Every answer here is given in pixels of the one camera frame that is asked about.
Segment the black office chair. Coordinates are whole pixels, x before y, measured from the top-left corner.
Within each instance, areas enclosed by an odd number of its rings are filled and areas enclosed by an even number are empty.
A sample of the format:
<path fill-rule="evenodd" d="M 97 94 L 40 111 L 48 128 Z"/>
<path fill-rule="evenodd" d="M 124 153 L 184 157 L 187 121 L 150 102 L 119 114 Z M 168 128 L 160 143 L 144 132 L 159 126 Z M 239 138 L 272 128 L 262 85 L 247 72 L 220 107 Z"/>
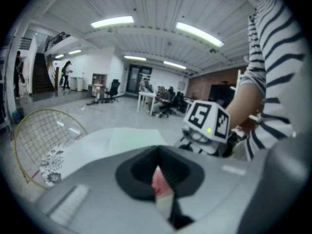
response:
<path fill-rule="evenodd" d="M 111 102 L 113 103 L 114 101 L 118 102 L 118 99 L 116 99 L 116 96 L 118 95 L 118 88 L 120 86 L 120 82 L 118 79 L 114 79 L 111 83 L 111 87 L 109 90 L 105 91 L 105 94 L 107 97 L 105 98 L 105 102 Z"/>

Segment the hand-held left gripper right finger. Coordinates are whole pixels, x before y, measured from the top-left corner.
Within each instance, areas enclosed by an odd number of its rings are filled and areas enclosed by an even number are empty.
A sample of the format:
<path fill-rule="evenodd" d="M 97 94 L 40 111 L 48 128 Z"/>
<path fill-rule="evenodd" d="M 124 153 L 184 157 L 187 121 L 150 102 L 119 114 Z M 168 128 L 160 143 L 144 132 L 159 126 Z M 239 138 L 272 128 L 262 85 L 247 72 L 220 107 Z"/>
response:
<path fill-rule="evenodd" d="M 158 147 L 158 166 L 176 197 L 192 196 L 203 183 L 203 168 L 166 146 Z"/>

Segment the low white cabinet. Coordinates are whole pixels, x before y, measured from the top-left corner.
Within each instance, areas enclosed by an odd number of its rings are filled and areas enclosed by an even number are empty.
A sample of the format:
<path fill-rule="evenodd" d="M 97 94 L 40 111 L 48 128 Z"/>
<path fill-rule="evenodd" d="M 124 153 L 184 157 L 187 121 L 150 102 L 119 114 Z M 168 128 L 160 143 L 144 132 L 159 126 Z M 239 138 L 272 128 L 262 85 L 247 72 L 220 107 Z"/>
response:
<path fill-rule="evenodd" d="M 71 77 L 70 78 L 70 90 L 82 92 L 83 91 L 83 83 L 84 83 L 83 78 Z"/>

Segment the white metal storage rack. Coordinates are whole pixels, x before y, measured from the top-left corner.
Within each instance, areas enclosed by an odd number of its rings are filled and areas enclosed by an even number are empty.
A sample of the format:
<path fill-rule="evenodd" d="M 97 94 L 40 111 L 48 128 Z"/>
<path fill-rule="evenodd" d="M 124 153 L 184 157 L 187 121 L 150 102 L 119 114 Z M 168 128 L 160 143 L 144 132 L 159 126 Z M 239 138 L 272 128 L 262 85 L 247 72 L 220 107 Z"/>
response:
<path fill-rule="evenodd" d="M 0 49 L 0 136 L 6 132 L 13 139 L 12 121 L 7 103 L 7 67 L 13 37 L 7 37 Z"/>

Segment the pink small object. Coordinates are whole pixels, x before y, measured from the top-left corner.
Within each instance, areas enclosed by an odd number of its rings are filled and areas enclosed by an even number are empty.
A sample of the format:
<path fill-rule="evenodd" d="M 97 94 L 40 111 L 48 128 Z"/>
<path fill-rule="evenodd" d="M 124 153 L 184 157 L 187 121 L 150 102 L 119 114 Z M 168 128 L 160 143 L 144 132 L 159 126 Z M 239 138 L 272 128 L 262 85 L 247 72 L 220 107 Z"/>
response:
<path fill-rule="evenodd" d="M 152 177 L 152 188 L 156 196 L 166 195 L 172 191 L 161 170 L 155 170 Z"/>

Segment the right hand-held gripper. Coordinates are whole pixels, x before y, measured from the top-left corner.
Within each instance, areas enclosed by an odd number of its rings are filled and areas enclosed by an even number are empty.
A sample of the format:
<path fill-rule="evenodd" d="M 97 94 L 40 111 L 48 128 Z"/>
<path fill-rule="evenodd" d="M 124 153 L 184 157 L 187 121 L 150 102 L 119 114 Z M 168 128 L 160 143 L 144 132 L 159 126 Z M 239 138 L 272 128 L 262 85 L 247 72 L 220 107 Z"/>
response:
<path fill-rule="evenodd" d="M 179 148 L 196 154 L 232 156 L 245 138 L 243 132 L 230 129 L 230 115 L 215 102 L 195 100 L 183 122 Z"/>

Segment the wooden shelf unit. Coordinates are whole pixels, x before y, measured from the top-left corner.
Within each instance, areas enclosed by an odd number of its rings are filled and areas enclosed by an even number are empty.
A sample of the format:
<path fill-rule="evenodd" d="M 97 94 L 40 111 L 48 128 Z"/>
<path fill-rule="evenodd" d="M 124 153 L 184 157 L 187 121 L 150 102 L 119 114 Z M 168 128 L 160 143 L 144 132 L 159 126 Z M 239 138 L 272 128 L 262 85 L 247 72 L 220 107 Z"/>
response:
<path fill-rule="evenodd" d="M 106 74 L 95 74 L 93 73 L 92 85 L 106 86 Z"/>

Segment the dark staircase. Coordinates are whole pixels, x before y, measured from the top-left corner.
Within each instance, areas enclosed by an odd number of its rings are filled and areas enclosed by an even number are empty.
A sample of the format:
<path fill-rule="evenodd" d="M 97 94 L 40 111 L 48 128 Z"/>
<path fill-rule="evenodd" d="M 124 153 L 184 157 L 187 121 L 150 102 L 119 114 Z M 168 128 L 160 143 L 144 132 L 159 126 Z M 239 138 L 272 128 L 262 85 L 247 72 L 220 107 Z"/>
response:
<path fill-rule="evenodd" d="M 52 92 L 54 90 L 48 74 L 44 54 L 36 53 L 32 74 L 32 94 Z"/>

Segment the dark glass door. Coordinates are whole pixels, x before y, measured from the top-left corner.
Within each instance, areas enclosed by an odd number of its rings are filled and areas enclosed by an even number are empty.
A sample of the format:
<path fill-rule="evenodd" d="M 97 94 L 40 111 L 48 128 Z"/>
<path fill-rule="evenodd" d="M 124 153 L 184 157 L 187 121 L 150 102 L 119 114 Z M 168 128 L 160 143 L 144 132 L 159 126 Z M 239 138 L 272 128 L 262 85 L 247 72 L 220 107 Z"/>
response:
<path fill-rule="evenodd" d="M 152 68 L 131 64 L 127 77 L 126 92 L 138 94 L 141 90 L 141 82 L 144 79 L 150 80 L 151 75 Z"/>

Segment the small teal bin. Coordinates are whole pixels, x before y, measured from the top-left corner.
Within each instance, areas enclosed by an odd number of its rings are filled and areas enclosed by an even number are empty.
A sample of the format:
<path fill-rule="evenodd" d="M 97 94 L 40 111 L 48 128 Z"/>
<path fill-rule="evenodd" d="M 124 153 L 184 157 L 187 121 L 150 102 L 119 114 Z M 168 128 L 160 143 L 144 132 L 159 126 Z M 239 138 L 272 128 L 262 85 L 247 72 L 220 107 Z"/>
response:
<path fill-rule="evenodd" d="M 13 122 L 18 125 L 24 119 L 24 109 L 23 107 L 18 107 L 12 112 Z"/>

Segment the striped long-sleeve shirt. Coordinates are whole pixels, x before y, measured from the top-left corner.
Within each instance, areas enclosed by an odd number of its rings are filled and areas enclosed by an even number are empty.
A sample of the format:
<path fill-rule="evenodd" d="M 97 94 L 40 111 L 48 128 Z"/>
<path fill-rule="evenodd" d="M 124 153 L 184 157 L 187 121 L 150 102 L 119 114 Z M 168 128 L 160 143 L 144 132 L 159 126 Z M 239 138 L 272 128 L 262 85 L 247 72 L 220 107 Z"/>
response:
<path fill-rule="evenodd" d="M 299 72 L 307 42 L 283 0 L 259 0 L 248 22 L 249 64 L 240 85 L 253 84 L 263 96 L 263 111 L 244 141 L 247 159 L 292 135 L 279 96 Z"/>

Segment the floral seat cushion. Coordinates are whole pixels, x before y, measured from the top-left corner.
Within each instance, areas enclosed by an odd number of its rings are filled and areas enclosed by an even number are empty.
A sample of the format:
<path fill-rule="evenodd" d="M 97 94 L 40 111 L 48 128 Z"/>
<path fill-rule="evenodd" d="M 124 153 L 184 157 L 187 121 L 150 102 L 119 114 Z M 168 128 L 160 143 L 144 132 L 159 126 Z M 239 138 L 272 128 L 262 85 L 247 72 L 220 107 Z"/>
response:
<path fill-rule="evenodd" d="M 58 145 L 50 150 L 42 159 L 39 167 L 41 177 L 45 184 L 53 187 L 61 182 L 61 170 L 66 154 L 66 147 Z"/>

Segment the person's right forearm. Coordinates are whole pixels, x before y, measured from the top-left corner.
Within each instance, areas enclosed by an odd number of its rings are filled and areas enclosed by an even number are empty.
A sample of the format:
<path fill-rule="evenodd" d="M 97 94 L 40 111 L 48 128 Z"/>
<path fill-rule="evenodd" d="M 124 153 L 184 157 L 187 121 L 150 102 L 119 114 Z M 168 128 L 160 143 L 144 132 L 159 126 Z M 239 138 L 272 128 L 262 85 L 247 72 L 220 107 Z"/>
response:
<path fill-rule="evenodd" d="M 249 118 L 257 112 L 261 105 L 263 96 L 254 84 L 242 84 L 238 88 L 233 100 L 226 108 L 230 115 L 230 129 L 240 127 L 242 131 L 249 134 L 255 128 L 255 122 Z"/>

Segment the small grey desk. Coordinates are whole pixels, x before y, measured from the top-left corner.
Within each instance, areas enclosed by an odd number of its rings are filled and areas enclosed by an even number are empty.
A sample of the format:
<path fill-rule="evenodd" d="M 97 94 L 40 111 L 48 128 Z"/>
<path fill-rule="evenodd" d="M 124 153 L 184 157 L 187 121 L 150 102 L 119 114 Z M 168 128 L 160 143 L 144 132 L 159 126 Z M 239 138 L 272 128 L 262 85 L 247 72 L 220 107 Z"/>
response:
<path fill-rule="evenodd" d="M 96 99 L 105 98 L 106 86 L 101 84 L 89 84 L 87 89 L 88 97 L 94 97 Z"/>

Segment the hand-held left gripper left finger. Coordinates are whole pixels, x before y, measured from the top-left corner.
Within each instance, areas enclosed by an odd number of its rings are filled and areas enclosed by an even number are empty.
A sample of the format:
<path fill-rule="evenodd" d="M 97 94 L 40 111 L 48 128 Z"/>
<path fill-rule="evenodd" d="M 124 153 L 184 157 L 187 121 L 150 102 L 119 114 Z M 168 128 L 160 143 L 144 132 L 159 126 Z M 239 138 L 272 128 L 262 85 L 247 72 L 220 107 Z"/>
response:
<path fill-rule="evenodd" d="M 158 165 L 158 147 L 151 146 L 121 163 L 115 172 L 119 187 L 131 198 L 155 201 L 152 180 Z"/>

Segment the white work desk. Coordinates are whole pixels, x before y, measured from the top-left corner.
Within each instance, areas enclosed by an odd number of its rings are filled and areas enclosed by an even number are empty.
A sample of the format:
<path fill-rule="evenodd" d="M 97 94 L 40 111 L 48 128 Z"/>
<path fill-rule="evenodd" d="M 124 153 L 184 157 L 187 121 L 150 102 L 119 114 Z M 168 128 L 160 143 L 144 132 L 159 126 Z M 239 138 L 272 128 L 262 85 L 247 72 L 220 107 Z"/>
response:
<path fill-rule="evenodd" d="M 136 112 L 139 113 L 141 107 L 144 104 L 144 99 L 148 97 L 148 98 L 152 98 L 152 104 L 151 104 L 151 109 L 149 111 L 150 116 L 152 116 L 153 114 L 153 110 L 154 110 L 154 104 L 155 104 L 155 100 L 156 100 L 156 93 L 151 93 L 151 92 L 139 92 L 138 93 L 138 100 L 137 100 L 137 108 L 136 108 Z"/>

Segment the black wall screen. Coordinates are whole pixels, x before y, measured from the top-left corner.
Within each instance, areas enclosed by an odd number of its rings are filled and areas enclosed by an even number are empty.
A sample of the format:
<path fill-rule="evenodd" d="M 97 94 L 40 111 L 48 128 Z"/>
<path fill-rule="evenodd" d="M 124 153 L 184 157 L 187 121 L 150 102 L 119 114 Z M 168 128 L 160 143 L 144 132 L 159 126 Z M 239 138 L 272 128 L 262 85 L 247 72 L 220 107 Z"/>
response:
<path fill-rule="evenodd" d="M 235 89 L 229 85 L 212 85 L 208 101 L 216 102 L 223 108 L 226 108 L 233 100 Z"/>

